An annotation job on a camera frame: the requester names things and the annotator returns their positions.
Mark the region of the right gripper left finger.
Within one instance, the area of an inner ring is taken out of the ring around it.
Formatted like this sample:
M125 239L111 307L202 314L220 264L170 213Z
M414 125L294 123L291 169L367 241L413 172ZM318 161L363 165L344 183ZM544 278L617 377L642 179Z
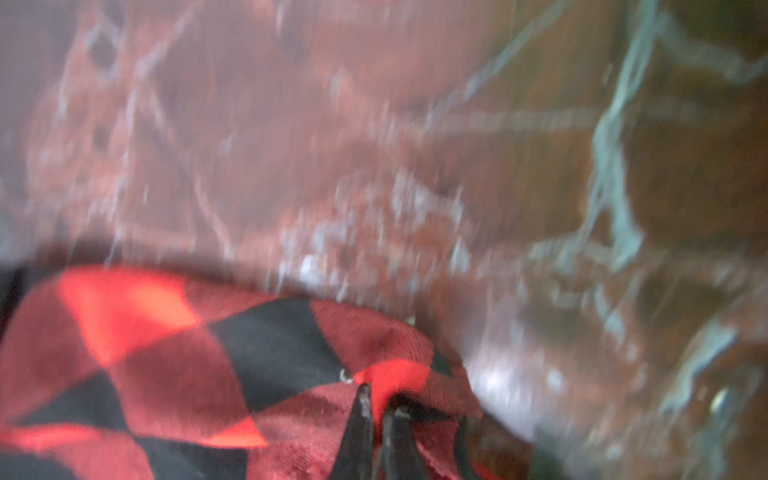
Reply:
M355 394L328 480L371 480L374 435L371 388L363 384Z

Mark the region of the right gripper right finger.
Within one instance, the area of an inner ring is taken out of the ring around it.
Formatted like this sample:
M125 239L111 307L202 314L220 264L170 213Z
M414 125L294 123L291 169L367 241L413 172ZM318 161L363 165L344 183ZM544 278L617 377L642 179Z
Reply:
M412 428L411 411L405 406L388 410L382 423L380 459L386 480L428 480Z

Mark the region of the red black plaid shirt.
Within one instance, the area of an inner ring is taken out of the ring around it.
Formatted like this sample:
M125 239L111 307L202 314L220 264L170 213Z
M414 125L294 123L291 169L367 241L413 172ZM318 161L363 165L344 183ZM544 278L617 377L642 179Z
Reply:
M5 479L328 479L358 388L373 477L411 411L429 479L485 479L465 371L356 306L131 268L1 275Z

